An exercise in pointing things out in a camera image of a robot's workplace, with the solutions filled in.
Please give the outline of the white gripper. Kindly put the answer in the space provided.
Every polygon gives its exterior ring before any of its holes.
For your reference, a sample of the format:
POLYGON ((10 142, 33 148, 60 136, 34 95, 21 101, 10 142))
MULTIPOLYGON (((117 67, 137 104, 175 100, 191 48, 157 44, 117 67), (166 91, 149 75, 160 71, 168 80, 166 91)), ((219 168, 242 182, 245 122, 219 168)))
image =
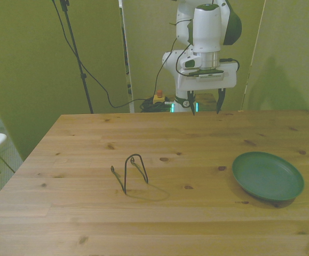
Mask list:
POLYGON ((187 92, 187 99, 193 115, 195 115, 195 94, 197 90, 218 89, 218 100, 216 104, 216 112, 219 114, 223 105, 226 88, 233 88, 236 85, 237 63, 221 63, 217 70, 223 72, 207 75, 199 75, 198 77, 187 77, 178 74, 177 88, 187 92))

